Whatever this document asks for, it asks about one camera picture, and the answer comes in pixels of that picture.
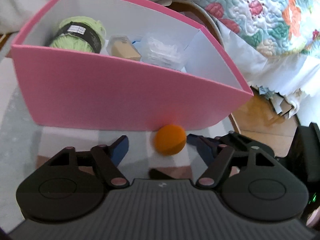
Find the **clear plastic packet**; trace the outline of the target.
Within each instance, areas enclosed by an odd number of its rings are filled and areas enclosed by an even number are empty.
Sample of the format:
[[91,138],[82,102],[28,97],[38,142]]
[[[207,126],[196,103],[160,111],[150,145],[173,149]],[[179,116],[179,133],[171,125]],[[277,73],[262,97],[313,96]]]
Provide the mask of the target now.
[[182,70],[188,61],[183,46],[168,39],[159,40],[154,36],[143,37],[138,51],[142,62],[173,70]]

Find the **floral quilted bedspread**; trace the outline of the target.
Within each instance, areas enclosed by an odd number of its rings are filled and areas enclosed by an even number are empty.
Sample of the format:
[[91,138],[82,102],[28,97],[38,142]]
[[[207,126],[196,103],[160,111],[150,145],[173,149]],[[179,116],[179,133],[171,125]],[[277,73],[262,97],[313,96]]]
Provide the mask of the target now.
[[319,57],[319,0],[189,0],[265,57]]

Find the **orange ball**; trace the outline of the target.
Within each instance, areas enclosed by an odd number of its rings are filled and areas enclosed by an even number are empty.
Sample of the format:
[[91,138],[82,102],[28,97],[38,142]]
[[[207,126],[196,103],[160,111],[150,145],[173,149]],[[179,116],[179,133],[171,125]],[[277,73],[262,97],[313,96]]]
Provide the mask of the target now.
[[165,125],[156,132],[153,146],[161,155],[176,155],[183,150],[186,141],[186,132],[181,126]]

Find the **paper scraps under bed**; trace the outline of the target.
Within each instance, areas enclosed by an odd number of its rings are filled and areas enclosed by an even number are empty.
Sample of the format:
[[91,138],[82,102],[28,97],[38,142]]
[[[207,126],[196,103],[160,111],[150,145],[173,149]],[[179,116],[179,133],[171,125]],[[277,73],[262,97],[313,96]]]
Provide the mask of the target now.
[[257,90],[260,96],[263,96],[271,103],[278,116],[289,119],[298,112],[299,100],[295,96],[287,98],[263,86],[258,87]]

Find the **checkered round rug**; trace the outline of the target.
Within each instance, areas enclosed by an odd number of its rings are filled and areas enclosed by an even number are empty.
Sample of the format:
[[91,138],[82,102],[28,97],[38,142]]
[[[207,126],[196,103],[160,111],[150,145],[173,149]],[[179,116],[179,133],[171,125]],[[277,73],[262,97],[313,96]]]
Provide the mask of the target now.
[[[123,133],[39,126],[33,122],[17,84],[10,57],[13,35],[1,38],[1,228],[12,231],[23,221],[16,202],[20,183],[48,159],[67,146],[87,151],[111,144]],[[146,178],[157,168],[174,178],[197,179],[206,165],[195,148],[185,146],[177,155],[163,157],[152,146],[152,132],[127,131],[129,151],[120,163],[128,179]]]

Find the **green yarn ball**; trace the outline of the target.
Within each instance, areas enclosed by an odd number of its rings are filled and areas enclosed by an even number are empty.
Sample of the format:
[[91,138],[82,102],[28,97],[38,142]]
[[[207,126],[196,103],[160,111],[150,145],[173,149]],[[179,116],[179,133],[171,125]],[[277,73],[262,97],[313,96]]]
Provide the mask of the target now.
[[74,16],[62,20],[57,32],[46,46],[99,54],[105,45],[104,25],[87,16]]

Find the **pink storage box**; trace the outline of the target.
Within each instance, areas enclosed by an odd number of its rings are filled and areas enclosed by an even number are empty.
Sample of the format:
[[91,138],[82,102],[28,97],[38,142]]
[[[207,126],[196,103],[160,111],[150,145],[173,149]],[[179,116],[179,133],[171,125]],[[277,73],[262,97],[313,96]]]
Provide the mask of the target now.
[[[72,16],[100,20],[108,35],[171,38],[187,52],[185,70],[48,47],[57,25]],[[44,126],[203,129],[253,95],[205,26],[148,0],[50,0],[15,37],[11,56],[29,113]]]

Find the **blue white tissue pack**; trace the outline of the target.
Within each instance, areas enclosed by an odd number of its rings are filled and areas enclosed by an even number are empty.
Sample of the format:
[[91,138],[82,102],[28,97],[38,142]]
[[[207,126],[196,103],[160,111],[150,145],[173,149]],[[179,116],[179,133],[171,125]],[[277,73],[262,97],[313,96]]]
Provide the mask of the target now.
[[146,49],[146,40],[145,40],[145,38],[142,38],[140,40],[132,41],[132,45],[140,53],[140,55],[144,54],[144,51]]

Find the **beige foundation bottle gold cap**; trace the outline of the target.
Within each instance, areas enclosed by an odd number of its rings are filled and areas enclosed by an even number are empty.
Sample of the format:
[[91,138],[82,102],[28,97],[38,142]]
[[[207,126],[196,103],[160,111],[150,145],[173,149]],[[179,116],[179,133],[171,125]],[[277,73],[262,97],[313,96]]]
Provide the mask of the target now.
[[125,35],[112,35],[108,40],[106,50],[110,56],[127,60],[140,61],[142,57]]

